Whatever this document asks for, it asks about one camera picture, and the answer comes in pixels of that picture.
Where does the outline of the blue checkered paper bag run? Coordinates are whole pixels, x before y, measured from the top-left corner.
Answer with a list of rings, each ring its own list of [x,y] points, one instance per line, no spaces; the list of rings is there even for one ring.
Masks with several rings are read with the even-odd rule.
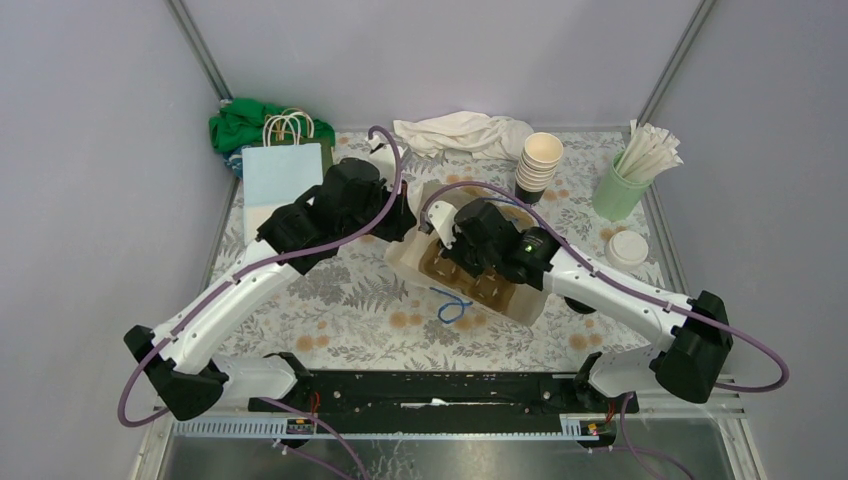
[[[407,201],[410,210],[418,221],[418,214],[425,200],[445,186],[438,181],[429,181],[409,187]],[[438,201],[452,205],[455,210],[477,198],[484,198],[479,187],[460,187],[438,198]],[[491,201],[506,220],[511,221],[518,231],[535,227],[537,224],[524,210],[509,206],[505,202]],[[474,271],[469,274],[454,258],[444,253],[447,250],[436,231],[425,233],[418,230],[418,224],[404,236],[400,243],[392,242],[384,260],[397,276],[413,285],[429,289],[434,287],[470,300],[474,306],[486,313],[497,313],[509,320],[532,326],[544,310],[547,293],[534,289],[527,284],[514,284],[493,268]]]

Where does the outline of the brown pulp cup carrier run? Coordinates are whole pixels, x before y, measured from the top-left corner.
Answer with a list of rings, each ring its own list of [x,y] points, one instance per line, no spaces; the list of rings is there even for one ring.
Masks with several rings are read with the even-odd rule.
[[[443,258],[438,241],[432,242],[418,263],[418,270],[439,287],[459,293],[498,313],[505,313],[516,286],[494,270],[472,276],[454,261]]]

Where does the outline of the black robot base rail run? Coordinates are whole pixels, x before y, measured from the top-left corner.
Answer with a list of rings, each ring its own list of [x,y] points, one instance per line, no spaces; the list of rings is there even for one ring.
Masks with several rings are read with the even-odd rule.
[[[639,410],[637,399],[591,397],[565,373],[308,369],[284,357],[294,387],[277,405],[250,399],[249,411],[290,406],[342,434],[548,434],[563,415]]]

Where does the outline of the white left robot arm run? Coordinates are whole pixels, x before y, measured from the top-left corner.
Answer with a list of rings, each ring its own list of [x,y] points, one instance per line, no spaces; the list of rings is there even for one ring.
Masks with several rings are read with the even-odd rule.
[[[235,358],[218,354],[218,347],[271,296],[341,246],[363,235],[402,240],[415,225],[402,167],[400,158],[342,159],[321,184],[275,209],[236,262],[187,307],[155,328],[132,327],[124,342],[138,364],[121,393],[119,421],[137,424],[126,406],[141,376],[179,420],[260,397],[288,411],[304,407],[311,387],[289,357]]]

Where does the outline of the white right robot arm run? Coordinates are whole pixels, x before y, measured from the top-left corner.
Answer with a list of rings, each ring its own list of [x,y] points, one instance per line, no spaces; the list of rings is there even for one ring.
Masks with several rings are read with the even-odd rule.
[[[424,220],[435,230],[442,257],[477,277],[488,270],[566,300],[576,312],[597,311],[620,322],[648,345],[623,353],[595,353],[574,378],[573,396],[597,412],[629,392],[662,388],[695,404],[709,399],[732,347],[729,334],[697,320],[726,323],[720,298],[696,300],[643,283],[599,264],[543,226],[520,230],[483,199],[461,208],[444,201]]]

